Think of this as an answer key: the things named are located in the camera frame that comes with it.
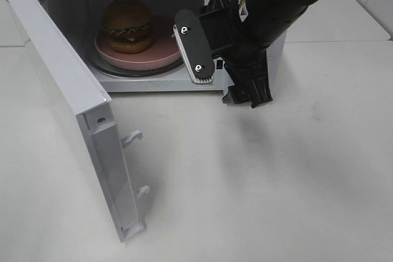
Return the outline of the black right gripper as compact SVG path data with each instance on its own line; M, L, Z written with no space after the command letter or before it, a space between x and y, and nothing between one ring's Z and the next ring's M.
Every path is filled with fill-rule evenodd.
M249 102L254 109L273 100L266 49L241 28L238 0L209 0L199 15L212 57L221 57L233 85L224 104Z

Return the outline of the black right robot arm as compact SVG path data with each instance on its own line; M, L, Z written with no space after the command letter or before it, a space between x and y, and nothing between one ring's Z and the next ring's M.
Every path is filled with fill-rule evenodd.
M272 101L267 48L318 0L209 0L201 25L212 57L220 57L233 85L227 97L253 108Z

